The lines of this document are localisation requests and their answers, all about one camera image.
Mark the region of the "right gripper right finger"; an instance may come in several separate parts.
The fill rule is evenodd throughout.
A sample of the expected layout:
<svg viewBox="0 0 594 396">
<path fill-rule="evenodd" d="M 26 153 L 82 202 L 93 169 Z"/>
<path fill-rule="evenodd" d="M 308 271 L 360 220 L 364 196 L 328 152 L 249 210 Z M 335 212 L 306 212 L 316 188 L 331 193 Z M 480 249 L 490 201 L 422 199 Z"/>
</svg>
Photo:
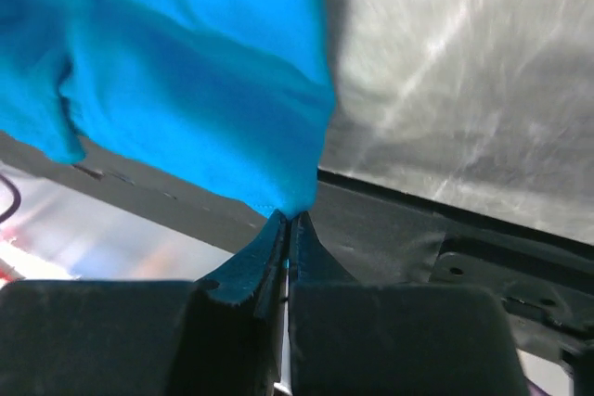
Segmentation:
<svg viewBox="0 0 594 396">
<path fill-rule="evenodd" d="M 307 214 L 289 243 L 296 395 L 525 395 L 499 300 L 468 286 L 367 285 L 319 242 Z"/>
</svg>

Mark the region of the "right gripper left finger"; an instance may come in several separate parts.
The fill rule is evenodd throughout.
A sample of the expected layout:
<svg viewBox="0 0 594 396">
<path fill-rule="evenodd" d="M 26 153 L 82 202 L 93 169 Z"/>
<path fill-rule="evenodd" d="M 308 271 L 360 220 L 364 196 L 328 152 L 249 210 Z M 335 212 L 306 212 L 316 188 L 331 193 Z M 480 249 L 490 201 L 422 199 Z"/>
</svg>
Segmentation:
<svg viewBox="0 0 594 396">
<path fill-rule="evenodd" d="M 1 291 L 5 395 L 269 395 L 287 220 L 195 281 L 20 280 Z"/>
</svg>

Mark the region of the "teal t shirt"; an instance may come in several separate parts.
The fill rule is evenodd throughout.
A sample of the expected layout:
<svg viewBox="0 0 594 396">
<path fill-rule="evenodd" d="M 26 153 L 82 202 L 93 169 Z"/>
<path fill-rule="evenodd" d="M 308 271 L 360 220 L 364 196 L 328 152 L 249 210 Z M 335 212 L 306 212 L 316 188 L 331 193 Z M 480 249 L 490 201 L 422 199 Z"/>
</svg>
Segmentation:
<svg viewBox="0 0 594 396">
<path fill-rule="evenodd" d="M 335 104 L 326 30 L 323 0 L 1 0 L 1 128 L 293 217 Z"/>
</svg>

